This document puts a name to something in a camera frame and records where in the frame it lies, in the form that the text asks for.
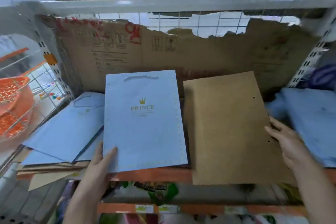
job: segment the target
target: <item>gold crown logo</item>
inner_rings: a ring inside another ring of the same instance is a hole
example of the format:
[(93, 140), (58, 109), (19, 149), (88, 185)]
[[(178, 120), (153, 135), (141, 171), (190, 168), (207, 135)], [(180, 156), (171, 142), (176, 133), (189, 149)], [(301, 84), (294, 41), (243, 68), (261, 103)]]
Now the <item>gold crown logo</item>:
[(139, 102), (140, 102), (141, 105), (144, 105), (145, 101), (146, 101), (146, 99), (142, 99), (142, 98), (141, 98), (141, 100), (139, 99)]

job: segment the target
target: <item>hand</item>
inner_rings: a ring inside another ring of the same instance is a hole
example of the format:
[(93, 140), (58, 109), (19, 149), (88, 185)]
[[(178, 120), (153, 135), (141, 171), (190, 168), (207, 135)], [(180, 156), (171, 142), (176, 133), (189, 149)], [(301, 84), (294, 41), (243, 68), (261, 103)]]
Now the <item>hand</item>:
[(301, 141), (296, 132), (280, 121), (269, 117), (270, 122), (278, 130), (265, 126), (265, 130), (277, 139), (282, 150), (283, 160), (290, 169), (301, 166), (303, 163), (313, 161), (308, 148)]
[(117, 153), (117, 148), (113, 148), (106, 154), (105, 158), (103, 158), (102, 151), (103, 142), (99, 143), (97, 146), (95, 155), (86, 168), (85, 175), (79, 183), (74, 195), (85, 197), (94, 204), (97, 204), (100, 201), (112, 178), (113, 174), (108, 174), (107, 172), (111, 161)]

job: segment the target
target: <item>left hand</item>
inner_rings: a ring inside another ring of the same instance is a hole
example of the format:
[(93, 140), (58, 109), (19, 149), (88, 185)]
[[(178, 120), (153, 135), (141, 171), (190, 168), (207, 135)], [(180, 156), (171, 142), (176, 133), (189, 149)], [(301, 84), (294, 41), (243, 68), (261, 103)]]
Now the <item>left hand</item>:
[(113, 174), (108, 174), (107, 172), (111, 161), (115, 158), (117, 148), (113, 148), (104, 158), (102, 151), (103, 142), (97, 146), (95, 155), (75, 191), (75, 194), (89, 199), (94, 204), (100, 201), (112, 178)]

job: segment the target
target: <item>blue paper bag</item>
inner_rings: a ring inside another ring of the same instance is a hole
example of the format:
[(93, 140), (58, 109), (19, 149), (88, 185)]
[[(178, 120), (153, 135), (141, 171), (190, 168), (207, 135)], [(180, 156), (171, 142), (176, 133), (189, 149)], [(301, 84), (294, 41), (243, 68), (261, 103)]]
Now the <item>blue paper bag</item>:
[(106, 75), (104, 113), (110, 172), (188, 163), (174, 70)]

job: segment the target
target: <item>orange polka dot item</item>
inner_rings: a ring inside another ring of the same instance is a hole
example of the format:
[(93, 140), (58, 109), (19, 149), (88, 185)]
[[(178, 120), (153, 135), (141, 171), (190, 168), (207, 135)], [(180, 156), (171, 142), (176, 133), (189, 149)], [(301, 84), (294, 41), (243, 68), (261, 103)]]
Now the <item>orange polka dot item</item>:
[(0, 79), (0, 140), (19, 135), (29, 125), (34, 105), (29, 80), (24, 76)]

